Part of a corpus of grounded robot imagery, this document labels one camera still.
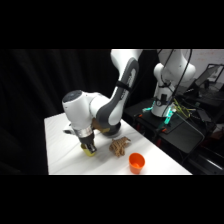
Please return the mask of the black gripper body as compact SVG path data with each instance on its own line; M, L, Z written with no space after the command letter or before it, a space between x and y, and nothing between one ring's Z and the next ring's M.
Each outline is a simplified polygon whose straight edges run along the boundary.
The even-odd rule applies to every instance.
M94 137L95 137L95 135L91 134L91 135L89 135L87 137L80 138L80 142L82 144L93 144L94 143Z

